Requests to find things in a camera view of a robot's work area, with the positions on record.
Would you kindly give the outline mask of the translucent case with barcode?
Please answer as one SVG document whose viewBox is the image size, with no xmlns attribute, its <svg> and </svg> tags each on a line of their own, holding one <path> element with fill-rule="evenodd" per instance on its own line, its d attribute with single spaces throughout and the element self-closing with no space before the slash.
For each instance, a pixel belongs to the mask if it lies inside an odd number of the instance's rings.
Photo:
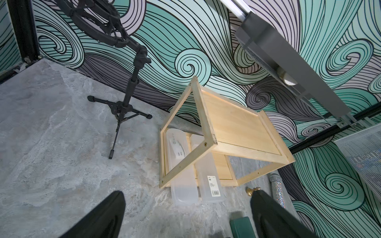
<svg viewBox="0 0 381 238">
<path fill-rule="evenodd" d="M 211 152 L 206 153 L 195 164 L 201 202 L 205 204 L 224 201 L 217 168 Z"/>
</svg>

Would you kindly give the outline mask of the dark green pencil case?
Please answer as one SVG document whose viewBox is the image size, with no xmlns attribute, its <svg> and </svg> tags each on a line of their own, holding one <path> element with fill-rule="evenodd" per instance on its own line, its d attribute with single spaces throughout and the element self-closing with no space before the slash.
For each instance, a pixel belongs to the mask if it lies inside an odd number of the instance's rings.
<svg viewBox="0 0 381 238">
<path fill-rule="evenodd" d="M 233 238 L 256 238 L 249 217 L 230 220 Z"/>
</svg>

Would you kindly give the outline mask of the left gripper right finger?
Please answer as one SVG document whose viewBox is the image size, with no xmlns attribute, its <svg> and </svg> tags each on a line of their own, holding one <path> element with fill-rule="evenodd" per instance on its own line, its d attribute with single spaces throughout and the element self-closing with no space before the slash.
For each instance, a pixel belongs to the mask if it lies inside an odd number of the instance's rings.
<svg viewBox="0 0 381 238">
<path fill-rule="evenodd" d="M 253 192 L 251 209 L 259 238 L 317 237 L 265 191 Z"/>
</svg>

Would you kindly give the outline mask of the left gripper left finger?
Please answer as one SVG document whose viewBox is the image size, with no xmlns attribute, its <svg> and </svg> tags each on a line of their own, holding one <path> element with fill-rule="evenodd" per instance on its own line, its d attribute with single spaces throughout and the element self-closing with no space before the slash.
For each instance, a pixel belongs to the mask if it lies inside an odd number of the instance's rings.
<svg viewBox="0 0 381 238">
<path fill-rule="evenodd" d="M 123 192 L 113 191 L 61 237 L 117 238 L 125 209 L 126 201 Z"/>
</svg>

